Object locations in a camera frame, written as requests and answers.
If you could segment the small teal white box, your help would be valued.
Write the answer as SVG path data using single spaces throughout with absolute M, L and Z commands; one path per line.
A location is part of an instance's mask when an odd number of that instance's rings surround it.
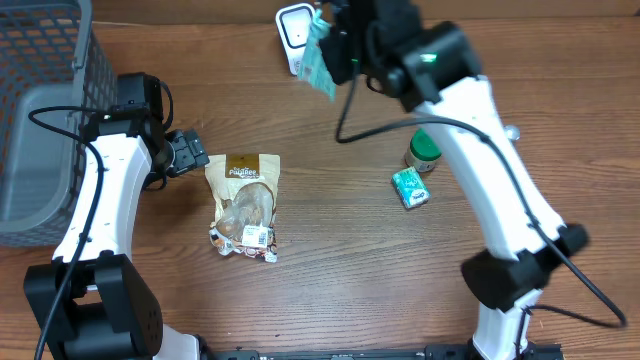
M 395 173 L 391 181 L 406 209 L 421 206 L 431 197 L 420 174 L 414 167 Z

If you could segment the teal tissue pack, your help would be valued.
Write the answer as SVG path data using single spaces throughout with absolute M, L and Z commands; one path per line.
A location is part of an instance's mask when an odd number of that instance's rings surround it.
M 319 42 L 329 35 L 331 25 L 322 18 L 322 10 L 317 9 L 309 26 L 305 50 L 297 73 L 299 80 L 323 92 L 331 102 L 335 101 L 336 84 L 329 73 L 322 56 Z

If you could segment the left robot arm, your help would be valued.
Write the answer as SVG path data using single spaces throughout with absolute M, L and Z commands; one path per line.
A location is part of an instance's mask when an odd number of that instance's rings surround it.
M 121 75 L 106 110 L 59 105 L 32 110 L 35 125 L 84 147 L 86 162 L 69 227 L 50 263 L 28 268 L 24 292 L 40 327 L 35 358 L 211 359 L 199 335 L 163 320 L 131 260 L 140 195 L 154 182 L 208 162 L 193 130 L 174 130 L 168 85 Z

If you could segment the yellow liquid bottle silver cap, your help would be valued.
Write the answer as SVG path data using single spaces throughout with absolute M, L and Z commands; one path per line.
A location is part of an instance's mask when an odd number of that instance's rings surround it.
M 504 127 L 504 132 L 511 142 L 516 142 L 520 139 L 520 130 L 517 126 L 507 125 Z

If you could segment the green lid white jar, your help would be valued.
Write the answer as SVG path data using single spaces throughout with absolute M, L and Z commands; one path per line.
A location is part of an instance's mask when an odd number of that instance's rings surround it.
M 404 160 L 408 167 L 413 167 L 419 173 L 426 173 L 435 169 L 441 156 L 435 142 L 419 128 L 409 142 Z

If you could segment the brown snack packet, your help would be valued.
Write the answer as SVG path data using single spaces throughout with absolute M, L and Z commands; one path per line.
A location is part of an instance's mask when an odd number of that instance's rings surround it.
M 278 260 L 274 226 L 280 173 L 278 155 L 209 157 L 205 177 L 215 202 L 209 237 L 220 255 Z

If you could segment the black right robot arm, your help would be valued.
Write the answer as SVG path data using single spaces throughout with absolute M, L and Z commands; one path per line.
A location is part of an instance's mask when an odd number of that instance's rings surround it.
M 335 1 L 319 46 L 337 84 L 359 76 L 397 99 L 407 124 L 435 142 L 468 198 L 485 249 L 467 259 L 463 278 L 478 299 L 477 328 L 465 345 L 430 345 L 429 359 L 558 359 L 557 345 L 527 338 L 531 314 L 554 270 L 588 242 L 538 191 L 508 139 L 489 79 L 463 30 L 422 24 L 408 1 Z

